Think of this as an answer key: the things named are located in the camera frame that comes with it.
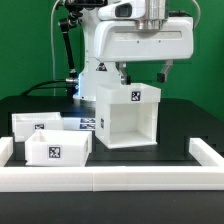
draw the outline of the green background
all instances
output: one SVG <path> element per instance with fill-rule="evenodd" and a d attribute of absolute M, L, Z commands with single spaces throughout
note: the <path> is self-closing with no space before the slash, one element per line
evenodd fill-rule
<path fill-rule="evenodd" d="M 161 88 L 162 97 L 191 100 L 224 121 L 224 1 L 198 0 L 198 3 L 202 17 L 194 31 L 194 55 L 190 60 L 175 61 L 168 82 L 156 82 L 156 74 L 161 70 L 162 62 L 128 63 L 127 72 L 134 82 Z M 53 0 L 1 0 L 0 99 L 18 95 L 37 83 L 52 80 L 50 15 L 53 5 Z M 196 15 L 191 0 L 170 0 L 170 9 L 185 10 Z M 65 17 L 65 9 L 56 11 L 54 36 L 58 79 L 68 76 L 63 40 L 57 26 L 57 21 Z M 75 64 L 81 71 L 81 29 L 72 30 L 70 35 Z M 32 94 L 53 93 L 35 91 Z"/>

